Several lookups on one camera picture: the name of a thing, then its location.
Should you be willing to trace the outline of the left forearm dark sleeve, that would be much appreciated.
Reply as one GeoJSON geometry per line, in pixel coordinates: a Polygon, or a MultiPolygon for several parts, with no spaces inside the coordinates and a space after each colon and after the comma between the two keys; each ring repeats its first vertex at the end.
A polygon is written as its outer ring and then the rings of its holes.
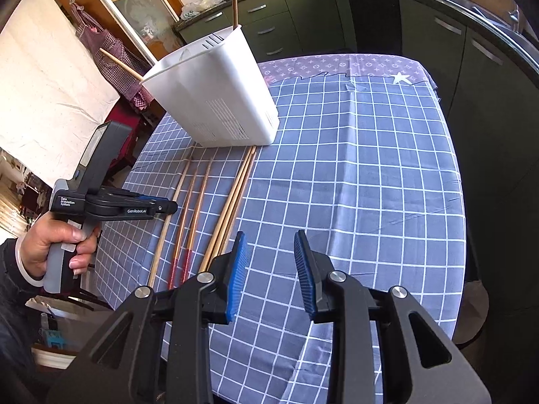
{"type": "Polygon", "coordinates": [[[15,261],[14,239],[1,244],[1,402],[41,403],[46,388],[36,374],[32,345],[39,315],[27,307],[37,294],[15,261]]]}

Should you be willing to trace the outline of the person's left hand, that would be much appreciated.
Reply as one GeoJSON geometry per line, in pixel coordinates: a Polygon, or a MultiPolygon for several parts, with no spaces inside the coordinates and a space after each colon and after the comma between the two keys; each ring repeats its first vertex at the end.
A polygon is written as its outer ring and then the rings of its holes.
{"type": "Polygon", "coordinates": [[[75,275],[86,273],[91,256],[97,249],[100,225],[91,234],[66,222],[55,220],[50,212],[41,216],[15,244],[15,259],[20,273],[28,282],[36,284],[46,274],[47,256],[53,244],[66,243],[76,246],[75,256],[68,268],[75,275]]]}

